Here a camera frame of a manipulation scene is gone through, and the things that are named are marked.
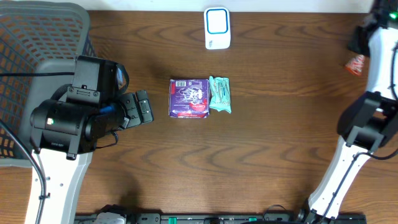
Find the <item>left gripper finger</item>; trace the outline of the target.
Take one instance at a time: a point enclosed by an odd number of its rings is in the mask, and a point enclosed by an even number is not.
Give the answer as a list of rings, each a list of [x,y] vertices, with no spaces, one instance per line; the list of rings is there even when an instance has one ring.
[[[135,94],[125,93],[120,97],[120,103],[124,110],[124,128],[132,128],[140,125],[140,116],[137,109]]]
[[[138,101],[138,112],[141,116],[142,124],[151,123],[154,120],[152,108],[150,106],[149,97],[145,90],[139,90],[136,92]]]

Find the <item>orange Top snack bar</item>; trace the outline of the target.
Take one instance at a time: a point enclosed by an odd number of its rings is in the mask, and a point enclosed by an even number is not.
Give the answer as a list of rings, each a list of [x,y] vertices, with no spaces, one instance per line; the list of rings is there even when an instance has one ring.
[[[364,67],[365,56],[358,54],[347,62],[344,68],[351,74],[361,76]]]

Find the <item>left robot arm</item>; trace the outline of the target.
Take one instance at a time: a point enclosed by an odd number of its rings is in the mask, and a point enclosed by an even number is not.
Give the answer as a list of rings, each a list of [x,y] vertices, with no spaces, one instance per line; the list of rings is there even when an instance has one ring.
[[[26,223],[34,212],[40,223],[73,223],[84,176],[97,141],[109,134],[150,123],[154,119],[147,92],[126,93],[96,108],[45,100],[30,117],[32,157],[39,174],[32,176]]]

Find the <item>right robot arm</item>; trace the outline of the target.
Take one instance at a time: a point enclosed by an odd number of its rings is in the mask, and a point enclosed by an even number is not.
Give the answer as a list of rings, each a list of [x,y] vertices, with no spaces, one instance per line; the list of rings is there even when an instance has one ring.
[[[366,223],[364,215],[340,215],[342,201],[362,166],[397,133],[397,1],[374,1],[354,30],[348,49],[369,57],[366,91],[340,116],[335,154],[297,223]]]

